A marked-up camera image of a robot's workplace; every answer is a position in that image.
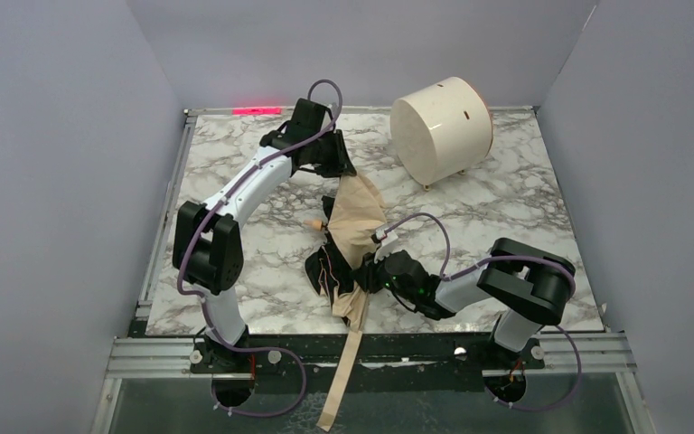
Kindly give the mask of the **beige folding umbrella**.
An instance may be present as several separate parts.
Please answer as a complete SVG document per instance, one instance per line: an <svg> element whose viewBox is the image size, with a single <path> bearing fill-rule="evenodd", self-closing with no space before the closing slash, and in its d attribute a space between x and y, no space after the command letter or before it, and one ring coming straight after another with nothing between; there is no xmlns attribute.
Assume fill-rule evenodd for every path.
<svg viewBox="0 0 694 434"><path fill-rule="evenodd" d="M369 296L351 276L366 254L376 250L371 235L387 222L385 203L373 182L364 174L344 175L333 208L324 221L305 224L326 236L326 243L305 262L305 272L314 291L326 297L333 316L348 327L330 389L316 426L332 429L361 344Z"/></svg>

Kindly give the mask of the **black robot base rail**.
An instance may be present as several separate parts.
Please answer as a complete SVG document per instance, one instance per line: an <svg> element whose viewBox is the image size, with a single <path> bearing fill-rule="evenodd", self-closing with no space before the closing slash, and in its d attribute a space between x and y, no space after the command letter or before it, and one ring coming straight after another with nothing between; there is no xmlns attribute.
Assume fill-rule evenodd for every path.
<svg viewBox="0 0 694 434"><path fill-rule="evenodd" d="M345 334L250 335L241 352L202 337L188 357L193 374L207 374L221 397L232 402L251 393L328 392L346 343ZM513 394L524 373L545 364L534 354L531 338L520 354L500 350L483 332L442 334L368 334L358 345L346 391L486 392L491 387Z"/></svg>

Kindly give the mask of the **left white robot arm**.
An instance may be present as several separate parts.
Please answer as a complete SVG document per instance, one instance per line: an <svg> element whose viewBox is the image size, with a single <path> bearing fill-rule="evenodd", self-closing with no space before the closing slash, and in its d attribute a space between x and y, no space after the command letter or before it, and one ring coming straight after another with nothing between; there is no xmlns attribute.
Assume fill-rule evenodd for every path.
<svg viewBox="0 0 694 434"><path fill-rule="evenodd" d="M267 132L251 160L217 193L178 210L173 240L176 288L199 298L208 342L229 356L244 354L248 326L235 284L244 266L241 231L254 211L307 166L324 178L355 175L336 122L342 107L299 99L291 118Z"/></svg>

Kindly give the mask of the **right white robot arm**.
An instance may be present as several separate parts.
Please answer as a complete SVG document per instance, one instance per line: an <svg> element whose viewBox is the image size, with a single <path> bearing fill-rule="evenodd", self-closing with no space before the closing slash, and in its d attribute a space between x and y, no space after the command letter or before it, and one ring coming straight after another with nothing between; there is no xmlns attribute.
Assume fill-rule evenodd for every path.
<svg viewBox="0 0 694 434"><path fill-rule="evenodd" d="M400 250L380 259L366 254L352 277L367 292L386 289L410 311L433 320L494 298L508 310L497 320L492 344L516 355L541 328L560 324L576 292L575 274L575 266L562 257L500 238L488 257L451 276L427 272Z"/></svg>

